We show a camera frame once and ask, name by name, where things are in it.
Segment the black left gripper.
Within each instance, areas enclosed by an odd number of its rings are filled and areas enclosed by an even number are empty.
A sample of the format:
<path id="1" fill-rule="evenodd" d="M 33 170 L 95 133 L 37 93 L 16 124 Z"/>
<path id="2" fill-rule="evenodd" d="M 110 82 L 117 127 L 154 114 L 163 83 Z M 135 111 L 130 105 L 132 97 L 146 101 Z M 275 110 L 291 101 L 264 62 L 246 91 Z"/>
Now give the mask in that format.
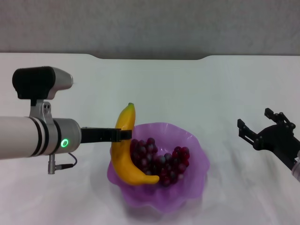
<path id="1" fill-rule="evenodd" d="M 132 139 L 132 130 L 114 128 L 81 128 L 81 143 L 120 142 Z"/>

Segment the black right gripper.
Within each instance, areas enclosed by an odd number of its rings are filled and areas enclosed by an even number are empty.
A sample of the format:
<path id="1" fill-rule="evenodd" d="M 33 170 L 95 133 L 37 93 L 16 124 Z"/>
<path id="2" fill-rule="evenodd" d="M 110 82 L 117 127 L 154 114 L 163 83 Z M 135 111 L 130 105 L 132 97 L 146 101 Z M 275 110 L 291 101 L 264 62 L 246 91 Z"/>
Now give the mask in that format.
<path id="1" fill-rule="evenodd" d="M 253 145 L 255 150 L 272 152 L 291 170 L 300 151 L 300 142 L 293 133 L 295 125 L 283 112 L 274 113 L 270 108 L 266 108 L 264 115 L 277 125 L 267 127 L 257 134 L 249 129 L 242 119 L 238 119 L 239 137 Z"/>

